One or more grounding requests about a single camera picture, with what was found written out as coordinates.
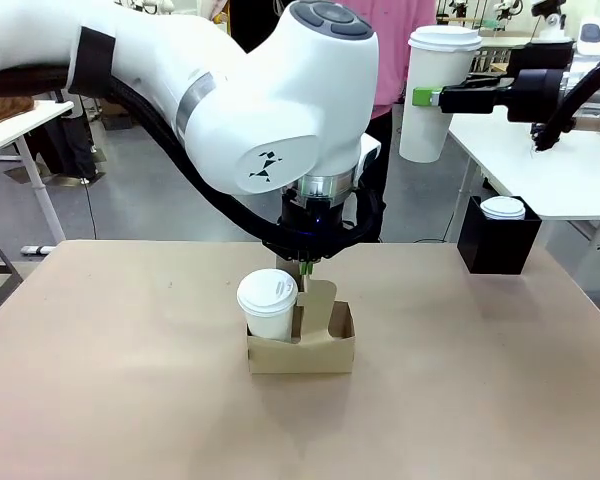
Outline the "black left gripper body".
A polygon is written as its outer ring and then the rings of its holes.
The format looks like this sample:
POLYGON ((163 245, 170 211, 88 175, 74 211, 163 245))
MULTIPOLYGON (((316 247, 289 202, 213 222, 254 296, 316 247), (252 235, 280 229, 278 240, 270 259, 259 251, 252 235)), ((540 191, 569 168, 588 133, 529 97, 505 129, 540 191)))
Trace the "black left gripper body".
POLYGON ((294 191, 286 191, 282 195, 278 224, 304 233, 308 237, 328 237, 331 247, 321 246, 309 252, 278 247, 277 255, 284 260, 319 261, 342 251, 344 247, 331 238, 340 238, 348 232, 342 219, 344 204, 332 206, 329 200, 305 199, 306 203, 302 206, 299 200, 301 197, 294 191))

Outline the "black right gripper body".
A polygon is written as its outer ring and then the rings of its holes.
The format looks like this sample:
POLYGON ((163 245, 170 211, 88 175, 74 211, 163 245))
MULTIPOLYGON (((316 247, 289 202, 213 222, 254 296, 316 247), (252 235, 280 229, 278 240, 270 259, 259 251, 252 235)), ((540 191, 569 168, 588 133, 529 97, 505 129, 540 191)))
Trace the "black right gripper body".
POLYGON ((511 123, 547 123, 561 98, 564 71, 521 70, 503 93, 507 120, 511 123))

